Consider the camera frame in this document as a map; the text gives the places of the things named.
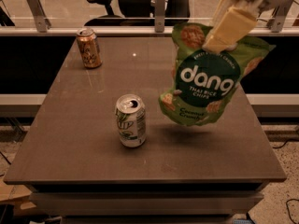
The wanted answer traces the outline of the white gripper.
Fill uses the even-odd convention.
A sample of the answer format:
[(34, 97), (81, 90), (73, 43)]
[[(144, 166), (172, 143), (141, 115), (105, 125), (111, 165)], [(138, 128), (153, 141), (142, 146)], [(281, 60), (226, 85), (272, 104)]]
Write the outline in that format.
[(220, 0), (203, 49), (220, 53), (232, 47), (256, 26), (259, 6), (261, 11), (266, 11), (290, 1), (292, 0)]

